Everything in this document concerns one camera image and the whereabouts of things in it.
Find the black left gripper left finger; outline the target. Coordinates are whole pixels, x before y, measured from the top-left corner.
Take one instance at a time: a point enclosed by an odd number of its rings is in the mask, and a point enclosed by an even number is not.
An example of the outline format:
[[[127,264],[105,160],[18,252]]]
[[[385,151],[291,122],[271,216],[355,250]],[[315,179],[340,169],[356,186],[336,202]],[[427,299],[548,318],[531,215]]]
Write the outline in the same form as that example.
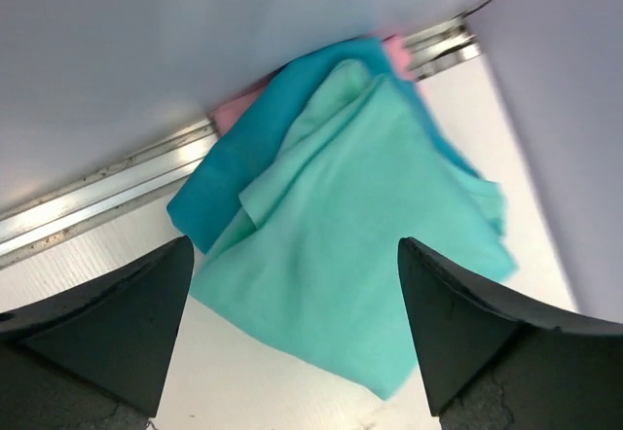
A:
[[[186,236],[1,314],[4,429],[145,429],[155,417],[194,268]]]

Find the light green t shirt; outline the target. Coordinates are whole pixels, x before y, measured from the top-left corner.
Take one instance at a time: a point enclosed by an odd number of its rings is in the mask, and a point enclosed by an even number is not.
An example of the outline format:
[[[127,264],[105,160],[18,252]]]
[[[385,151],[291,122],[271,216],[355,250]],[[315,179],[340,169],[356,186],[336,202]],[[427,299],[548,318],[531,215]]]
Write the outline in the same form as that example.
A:
[[[495,183],[440,155],[386,74],[338,64],[195,276],[192,296],[262,343],[386,399],[414,369],[397,272],[401,238],[501,281]]]

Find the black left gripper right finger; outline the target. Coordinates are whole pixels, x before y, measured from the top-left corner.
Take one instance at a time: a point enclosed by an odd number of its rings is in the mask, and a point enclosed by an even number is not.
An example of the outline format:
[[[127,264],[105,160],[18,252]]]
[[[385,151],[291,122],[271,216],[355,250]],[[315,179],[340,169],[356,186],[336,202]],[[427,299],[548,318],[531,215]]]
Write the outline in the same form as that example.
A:
[[[430,413],[445,429],[618,429],[622,327],[465,269],[421,242],[398,270]]]

